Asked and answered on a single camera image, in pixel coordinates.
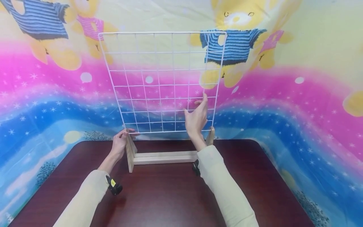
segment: wire grid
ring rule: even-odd
[[[191,51],[191,48],[190,48],[190,45],[188,47],[188,50],[187,51],[175,51],[174,49],[174,37],[175,36],[178,36],[178,35],[188,35],[189,36],[189,40],[191,38],[191,35],[192,34],[206,34],[206,37],[207,37],[207,41],[206,41],[206,46],[204,47],[205,50],[204,51]],[[212,37],[212,35],[215,34],[217,35],[217,38],[220,36],[220,35],[224,35],[224,44],[222,46],[222,50],[221,51],[209,51],[209,45],[210,45],[210,38]],[[118,37],[119,36],[125,36],[125,35],[128,35],[128,36],[133,36],[135,41],[136,41],[136,52],[127,52],[127,51],[117,51],[117,52],[109,52],[109,51],[105,51],[106,46],[107,46],[107,43],[104,41],[106,39],[104,39],[104,37],[107,37],[107,36],[116,36],[116,39],[118,40]],[[150,51],[142,51],[140,49],[140,45],[138,43],[138,36],[140,35],[150,35],[153,37],[153,41],[155,43],[155,51],[153,52],[150,52]],[[172,49],[171,51],[158,51],[158,48],[157,48],[157,45],[156,45],[156,38],[155,38],[155,35],[164,35],[164,36],[169,36],[171,38],[171,45],[172,45]],[[199,71],[207,71],[207,70],[218,70],[218,81],[216,83],[211,83],[211,84],[204,84],[204,85],[215,85],[217,87],[216,89],[216,94],[214,97],[208,97],[208,99],[210,98],[214,98],[214,103],[212,103],[212,106],[213,108],[209,108],[209,106],[211,106],[211,103],[208,103],[208,112],[209,113],[212,113],[212,116],[207,116],[207,124],[206,126],[204,127],[204,129],[202,131],[209,131],[210,130],[210,127],[213,126],[214,124],[214,119],[215,119],[215,112],[216,112],[216,105],[217,105],[217,97],[218,97],[218,90],[219,90],[219,82],[220,82],[220,79],[221,79],[221,69],[222,69],[222,65],[223,65],[223,58],[224,58],[224,51],[225,51],[225,43],[226,43],[226,38],[227,38],[227,34],[226,32],[222,32],[222,31],[204,31],[204,32],[103,32],[103,33],[99,33],[98,34],[98,38],[99,38],[99,42],[100,42],[100,46],[101,46],[101,51],[103,53],[103,57],[104,57],[104,60],[105,60],[105,63],[106,63],[106,67],[107,67],[107,70],[109,72],[109,76],[110,76],[110,81],[112,83],[112,87],[113,87],[113,91],[114,91],[114,94],[115,94],[115,98],[118,102],[118,109],[119,109],[119,112],[120,112],[120,115],[121,115],[121,119],[122,119],[122,123],[123,123],[123,126],[125,128],[135,128],[135,130],[137,132],[135,133],[166,133],[166,132],[186,132],[185,130],[185,119],[179,117],[178,120],[177,120],[177,115],[179,115],[179,113],[181,113],[182,115],[184,115],[184,110],[177,110],[177,107],[176,107],[176,100],[180,100],[180,99],[187,99],[187,110],[193,110],[190,106],[189,106],[189,103],[190,103],[190,100],[191,100],[191,97],[190,97],[190,92],[189,92],[189,88],[190,86],[192,85],[201,85],[201,84],[191,84],[190,83],[190,78],[188,79],[188,84],[177,84],[175,83],[175,72],[176,71],[194,71],[194,70],[199,70]],[[186,53],[188,54],[189,56],[189,64],[188,64],[188,68],[187,69],[177,69],[175,68],[175,61],[174,61],[174,54],[176,53]],[[205,67],[203,68],[196,68],[196,69],[193,69],[191,68],[191,54],[192,53],[205,53]],[[218,68],[207,68],[207,62],[208,62],[208,55],[209,54],[214,54],[214,53],[218,53],[221,55],[221,59],[220,59],[220,65]],[[121,56],[121,61],[122,61],[122,69],[110,69],[110,66],[107,62],[107,55],[113,55],[113,54],[116,54],[116,55],[120,55]],[[125,68],[125,65],[124,65],[124,61],[122,60],[125,55],[129,55],[129,54],[132,54],[132,55],[138,55],[138,59],[140,59],[140,54],[153,54],[155,55],[155,58],[157,59],[157,66],[156,66],[156,69],[132,69],[132,70],[127,70]],[[159,68],[159,64],[158,64],[158,54],[172,54],[172,69],[160,69]],[[173,83],[172,84],[160,84],[160,77],[159,77],[159,72],[166,72],[166,71],[170,71],[172,72],[172,75],[173,75]],[[114,80],[113,80],[113,76],[112,76],[112,72],[122,72],[125,74],[125,77],[126,77],[126,82],[127,82],[127,85],[115,85],[114,83]],[[129,84],[129,81],[128,81],[128,78],[127,78],[127,73],[129,72],[140,72],[141,73],[141,77],[142,77],[142,81],[143,81],[143,84],[142,85],[130,85]],[[148,73],[148,72],[156,72],[157,74],[157,78],[158,78],[158,93],[159,93],[159,98],[147,98],[147,95],[146,95],[146,88],[147,87],[155,87],[155,85],[146,85],[145,82],[144,82],[144,73]],[[185,85],[185,86],[188,86],[188,97],[184,97],[184,98],[181,98],[181,97],[176,97],[176,90],[175,90],[175,87],[176,86],[182,86],[182,85]],[[173,98],[162,98],[161,97],[161,87],[162,86],[174,86],[174,97]],[[145,94],[145,98],[132,98],[131,96],[131,90],[130,88],[131,87],[143,87],[144,88],[144,94]],[[128,89],[128,92],[130,94],[130,98],[129,99],[122,99],[122,98],[119,98],[119,95],[118,95],[118,92],[116,91],[117,88],[127,88]],[[193,99],[199,99],[201,100],[203,98],[203,94],[204,94],[205,90],[203,89],[203,93],[201,94],[200,97],[193,97]],[[163,100],[174,100],[174,109],[173,110],[150,110],[149,109],[149,106],[148,106],[148,101],[159,101],[160,103],[160,106],[162,105],[162,101]],[[130,101],[131,102],[131,107],[130,108],[123,108],[123,106],[120,104],[120,101]],[[138,101],[145,101],[146,103],[146,110],[143,110],[143,111],[138,111],[138,110],[135,110],[135,103],[138,102]],[[174,113],[174,117],[171,117],[168,116],[168,117],[165,117],[165,113],[171,113],[173,114]],[[144,115],[144,116],[147,116],[147,120],[144,121],[144,120],[139,120],[138,121],[138,115],[141,114],[141,115]],[[125,115],[131,115],[132,117],[131,118],[134,118],[135,121],[134,122],[127,122],[125,120]]]

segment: striped shirt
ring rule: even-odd
[[[98,34],[103,32],[104,22],[103,20],[94,17],[81,17],[78,16],[77,20],[80,22],[83,28],[85,36],[91,39],[98,40]]]
[[[276,47],[277,42],[281,39],[282,35],[284,34],[284,31],[278,30],[274,33],[272,33],[265,41],[264,45],[261,48],[260,53],[262,53],[265,50],[270,50]]]
[[[68,38],[63,23],[69,5],[40,0],[23,0],[25,13],[18,13],[10,0],[0,0],[11,13],[20,30],[37,40]]]
[[[208,30],[208,32],[219,32],[221,30]],[[264,33],[266,29],[253,29],[253,30],[227,30],[227,39],[225,43],[223,65],[235,65],[238,63],[246,62],[250,49],[253,48],[254,43],[260,34]],[[200,41],[202,48],[208,46],[204,62],[215,62],[221,64],[223,46],[218,44],[218,33],[201,33]]]

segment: wooden base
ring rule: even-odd
[[[213,145],[214,135],[214,128],[211,127],[205,141],[207,146]],[[132,173],[134,165],[195,162],[197,160],[197,151],[137,153],[137,148],[130,135],[127,138],[126,154],[130,173]]]

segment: hand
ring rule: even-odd
[[[126,129],[123,129],[113,137],[110,156],[117,159],[117,161],[122,158],[125,152],[124,149],[126,146],[126,139],[129,135],[129,132]]]
[[[200,134],[207,123],[207,94],[204,93],[203,100],[195,101],[194,104],[199,106],[193,112],[189,113],[188,110],[184,110],[185,128],[190,137]]]

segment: beige sleeve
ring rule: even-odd
[[[93,170],[53,227],[89,227],[97,205],[109,187],[107,175],[105,171]]]
[[[229,174],[215,146],[198,152],[200,176],[214,193],[228,227],[258,227],[246,196]]]

